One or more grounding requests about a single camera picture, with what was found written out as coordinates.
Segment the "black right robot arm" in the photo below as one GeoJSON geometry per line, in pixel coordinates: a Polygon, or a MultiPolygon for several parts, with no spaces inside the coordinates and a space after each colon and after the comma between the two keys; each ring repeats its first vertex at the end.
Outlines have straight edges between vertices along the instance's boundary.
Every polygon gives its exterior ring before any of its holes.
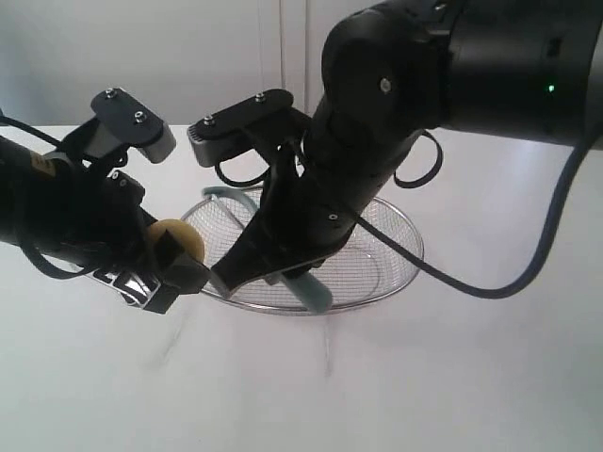
{"type": "Polygon", "coordinates": [[[322,51],[312,117],[288,110],[245,129],[269,161],[259,210],[212,268],[225,296],[300,276],[340,251],[416,141],[438,127],[566,145],[527,268],[478,288],[395,251],[467,295],[505,299],[546,262],[570,187],[602,137],[598,1],[385,1],[340,21],[322,51]]]}

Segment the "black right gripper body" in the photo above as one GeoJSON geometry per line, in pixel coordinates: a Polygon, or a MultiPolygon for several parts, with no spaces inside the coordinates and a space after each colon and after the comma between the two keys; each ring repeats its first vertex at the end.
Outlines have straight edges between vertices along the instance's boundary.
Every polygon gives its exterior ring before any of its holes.
{"type": "Polygon", "coordinates": [[[259,209],[279,245],[329,247],[328,259],[349,241],[371,200],[370,145],[289,138],[270,166],[259,209]]]}

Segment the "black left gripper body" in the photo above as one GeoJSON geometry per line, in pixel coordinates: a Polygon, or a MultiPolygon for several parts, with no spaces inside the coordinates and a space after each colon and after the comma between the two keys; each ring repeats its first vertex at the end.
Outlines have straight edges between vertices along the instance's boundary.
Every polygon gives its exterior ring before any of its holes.
{"type": "Polygon", "coordinates": [[[146,228],[156,219],[141,206],[145,190],[120,169],[97,180],[77,212],[66,250],[75,271],[117,292],[129,306],[148,306],[162,289],[146,228]]]}

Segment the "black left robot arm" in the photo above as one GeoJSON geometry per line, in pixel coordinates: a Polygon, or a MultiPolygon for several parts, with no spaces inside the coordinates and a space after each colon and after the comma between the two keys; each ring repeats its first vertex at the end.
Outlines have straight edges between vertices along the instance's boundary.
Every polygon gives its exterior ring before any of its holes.
{"type": "Polygon", "coordinates": [[[65,153],[1,140],[2,242],[49,278],[88,278],[163,315],[179,297],[200,293],[210,270],[198,233],[153,217],[144,195],[121,170],[94,173],[65,153]]]}

